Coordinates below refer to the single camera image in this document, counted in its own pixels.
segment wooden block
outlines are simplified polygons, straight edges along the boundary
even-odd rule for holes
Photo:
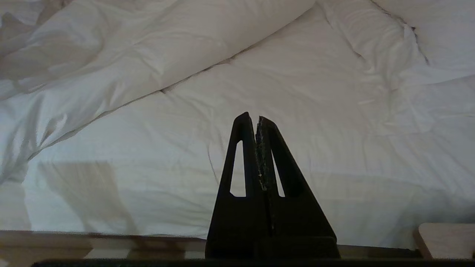
[[[475,224],[423,223],[414,239],[424,258],[472,259]]]

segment bed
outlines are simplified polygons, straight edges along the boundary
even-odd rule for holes
[[[206,238],[246,111],[278,125],[339,244],[473,222],[470,54],[430,64],[379,2],[72,1],[3,55],[0,229]]]

